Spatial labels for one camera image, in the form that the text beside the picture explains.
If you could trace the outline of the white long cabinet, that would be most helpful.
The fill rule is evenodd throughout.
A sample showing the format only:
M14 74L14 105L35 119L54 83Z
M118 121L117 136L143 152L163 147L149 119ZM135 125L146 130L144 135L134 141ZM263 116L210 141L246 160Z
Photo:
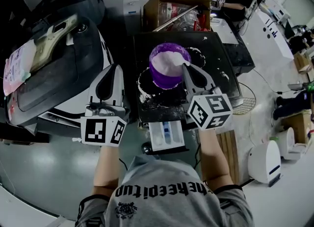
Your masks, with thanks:
M254 25L261 38L262 49L278 61L291 62L293 55L277 22L259 8L255 12L254 19Z

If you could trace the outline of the purple plastic bucket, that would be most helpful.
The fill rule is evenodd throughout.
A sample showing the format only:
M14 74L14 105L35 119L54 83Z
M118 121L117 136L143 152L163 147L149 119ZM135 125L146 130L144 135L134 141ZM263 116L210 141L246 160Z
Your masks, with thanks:
M157 45L151 52L149 56L149 70L153 79L154 84L162 89L172 89L176 87L179 83L182 82L182 76L170 77L160 74L156 71L156 69L152 66L151 60L154 56L156 56L159 52L165 51L173 51L179 52L185 60L191 63L190 54L187 52L185 48L176 44L176 43L162 43Z

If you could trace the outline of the wooden slat board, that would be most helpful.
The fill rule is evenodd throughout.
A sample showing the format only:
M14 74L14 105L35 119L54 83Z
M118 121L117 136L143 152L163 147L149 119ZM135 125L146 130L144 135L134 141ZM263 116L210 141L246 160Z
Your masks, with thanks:
M230 130L217 135L218 143L227 159L232 181L240 185L237 145L235 131Z

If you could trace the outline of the beige flat tool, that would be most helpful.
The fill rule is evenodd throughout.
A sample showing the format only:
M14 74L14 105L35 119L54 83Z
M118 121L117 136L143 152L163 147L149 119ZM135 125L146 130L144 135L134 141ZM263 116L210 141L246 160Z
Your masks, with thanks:
M40 38L35 40L36 52L30 72L35 72L52 60L52 52L57 43L78 25L78 16L74 14L62 22L52 25Z

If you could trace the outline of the large open cardboard box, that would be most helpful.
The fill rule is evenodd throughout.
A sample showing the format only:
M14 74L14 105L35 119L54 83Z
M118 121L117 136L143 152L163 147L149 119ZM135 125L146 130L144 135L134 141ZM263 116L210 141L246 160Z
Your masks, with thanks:
M143 7L143 30L153 31L159 25L158 12L160 2L170 2L175 4L185 4L188 6L200 5L206 17L205 28L210 30L210 0L148 0Z

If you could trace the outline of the white tray with blue tubes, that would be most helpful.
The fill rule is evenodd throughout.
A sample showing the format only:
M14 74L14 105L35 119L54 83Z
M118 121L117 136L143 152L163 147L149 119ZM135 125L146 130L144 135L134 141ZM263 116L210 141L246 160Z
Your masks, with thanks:
M181 121L148 123L153 151L184 147Z

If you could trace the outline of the white box-shaped dispenser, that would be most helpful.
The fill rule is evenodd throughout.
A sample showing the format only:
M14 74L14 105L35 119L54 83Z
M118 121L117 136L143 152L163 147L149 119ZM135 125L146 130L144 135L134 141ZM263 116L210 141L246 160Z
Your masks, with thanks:
M141 5L139 0L123 0L123 15L127 35L141 31Z

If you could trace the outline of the black work table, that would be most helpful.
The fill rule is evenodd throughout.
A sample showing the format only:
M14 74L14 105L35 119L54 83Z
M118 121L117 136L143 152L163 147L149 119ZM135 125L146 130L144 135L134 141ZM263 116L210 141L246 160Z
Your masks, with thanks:
M215 32L147 32L129 39L132 53L130 78L136 81L135 95L130 96L133 114L138 114L142 126L148 123L180 120L184 130L183 104L185 86L163 90L153 83L149 70L149 56L162 43L176 43L187 50L192 64L202 68L213 79L214 85L227 94L232 108L243 103L242 93L231 61Z

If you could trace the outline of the person's right forearm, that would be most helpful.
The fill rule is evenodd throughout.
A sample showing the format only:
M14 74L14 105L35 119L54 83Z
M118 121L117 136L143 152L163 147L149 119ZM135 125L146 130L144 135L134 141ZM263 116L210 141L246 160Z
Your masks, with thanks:
M199 130L202 179L210 190L233 185L227 159L214 129Z

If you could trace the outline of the person's left forearm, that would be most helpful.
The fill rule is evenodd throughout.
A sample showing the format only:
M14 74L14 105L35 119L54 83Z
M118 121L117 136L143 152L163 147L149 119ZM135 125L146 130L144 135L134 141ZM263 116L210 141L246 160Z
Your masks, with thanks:
M102 146L93 181L93 195L111 197L118 187L120 176L119 149Z

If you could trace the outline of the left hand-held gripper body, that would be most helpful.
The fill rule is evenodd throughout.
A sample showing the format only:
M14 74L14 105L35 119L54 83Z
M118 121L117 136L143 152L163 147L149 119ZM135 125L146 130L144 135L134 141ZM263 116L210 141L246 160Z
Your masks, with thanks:
M86 145L118 147L129 121L123 106L89 103L80 118L81 142Z

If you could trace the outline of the white powder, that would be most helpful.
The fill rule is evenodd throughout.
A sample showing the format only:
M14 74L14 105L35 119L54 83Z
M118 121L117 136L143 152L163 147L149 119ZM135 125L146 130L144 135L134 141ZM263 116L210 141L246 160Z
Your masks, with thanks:
M174 58L179 55L181 55L179 52L173 51L159 52L152 58L152 66L156 69L157 72L165 76L181 76L183 72L182 65L175 66L173 62Z

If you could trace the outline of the white open-lid appliance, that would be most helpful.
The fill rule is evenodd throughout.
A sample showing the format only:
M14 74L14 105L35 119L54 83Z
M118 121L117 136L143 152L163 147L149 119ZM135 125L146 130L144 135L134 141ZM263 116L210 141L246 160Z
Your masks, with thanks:
M308 145L297 143L293 128L276 134L276 143L279 148L280 155L285 160L299 160L308 150Z

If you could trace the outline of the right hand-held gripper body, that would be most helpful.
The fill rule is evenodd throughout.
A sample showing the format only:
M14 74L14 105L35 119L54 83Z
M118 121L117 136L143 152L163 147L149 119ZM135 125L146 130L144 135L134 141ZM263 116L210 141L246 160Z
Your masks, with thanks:
M185 89L184 130L208 130L223 127L230 119L233 108L219 87L209 90Z

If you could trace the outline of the black and white appliance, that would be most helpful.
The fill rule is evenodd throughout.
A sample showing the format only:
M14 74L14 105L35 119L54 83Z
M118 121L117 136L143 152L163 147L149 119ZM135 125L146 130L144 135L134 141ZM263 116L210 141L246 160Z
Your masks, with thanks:
M90 84L114 63L97 26L78 16L78 25L56 45L52 60L5 98L6 122L31 134L80 136Z

